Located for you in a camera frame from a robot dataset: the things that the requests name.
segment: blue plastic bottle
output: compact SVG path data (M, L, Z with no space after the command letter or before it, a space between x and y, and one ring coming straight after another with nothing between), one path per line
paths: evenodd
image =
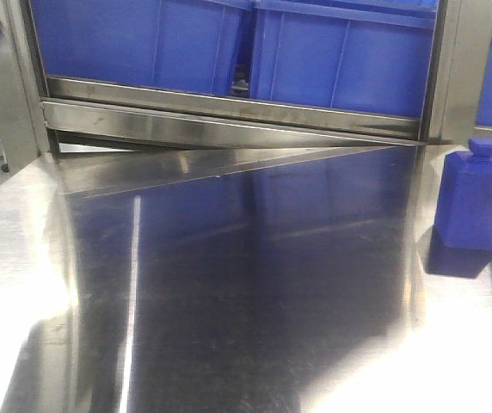
M492 138L446 156L435 229L447 247L492 250Z

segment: blue bottle cap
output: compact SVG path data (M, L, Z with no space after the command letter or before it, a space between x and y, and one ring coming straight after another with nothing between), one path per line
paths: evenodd
M492 138L471 138L468 144L476 157L492 157Z

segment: metal post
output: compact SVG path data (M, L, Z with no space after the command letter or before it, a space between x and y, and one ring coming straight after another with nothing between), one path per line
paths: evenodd
M472 135L492 38L492 0L440 0L420 140Z
M57 146L41 110L47 87L28 2L0 0L0 23L0 135L15 173Z

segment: metal frame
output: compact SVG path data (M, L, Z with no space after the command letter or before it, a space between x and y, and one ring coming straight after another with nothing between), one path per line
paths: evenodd
M218 148L464 143L472 134L492 136L492 128L475 125L492 0L440 0L421 120L46 78L28 0L0 0L0 21L8 40L0 65L0 133L9 163L19 166L57 151L52 131L123 145Z

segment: metal shelf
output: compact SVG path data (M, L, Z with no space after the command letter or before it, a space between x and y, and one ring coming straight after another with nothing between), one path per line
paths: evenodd
M417 140L420 128L418 119L384 114L362 114L233 97L194 95L62 77L49 77L47 84L50 96L59 99L343 131L380 138Z
M417 141L360 137L305 127L271 126L210 116L126 108L100 103L44 99L48 128L124 139L134 143L206 148L419 145Z

